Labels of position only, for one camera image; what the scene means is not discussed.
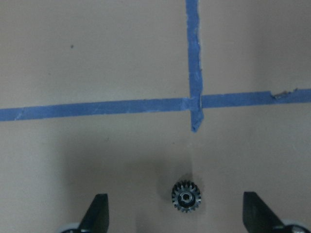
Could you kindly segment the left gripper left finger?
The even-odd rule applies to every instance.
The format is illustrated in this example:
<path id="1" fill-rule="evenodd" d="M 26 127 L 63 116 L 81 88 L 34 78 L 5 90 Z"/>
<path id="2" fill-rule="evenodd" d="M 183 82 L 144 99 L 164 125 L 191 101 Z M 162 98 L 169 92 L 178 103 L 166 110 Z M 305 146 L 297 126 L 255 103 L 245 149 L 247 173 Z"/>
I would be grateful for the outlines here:
<path id="1" fill-rule="evenodd" d="M 79 233 L 106 233 L 109 228 L 108 195 L 97 194 L 81 223 L 78 226 Z"/>

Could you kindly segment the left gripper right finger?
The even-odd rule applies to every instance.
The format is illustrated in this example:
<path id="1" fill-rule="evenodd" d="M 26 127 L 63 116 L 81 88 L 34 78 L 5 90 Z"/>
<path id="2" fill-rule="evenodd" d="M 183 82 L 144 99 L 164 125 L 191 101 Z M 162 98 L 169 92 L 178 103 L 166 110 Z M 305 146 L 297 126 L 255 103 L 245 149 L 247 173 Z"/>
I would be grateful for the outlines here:
<path id="1" fill-rule="evenodd" d="M 243 224 L 248 233 L 287 233 L 285 224 L 256 192 L 243 194 Z"/>

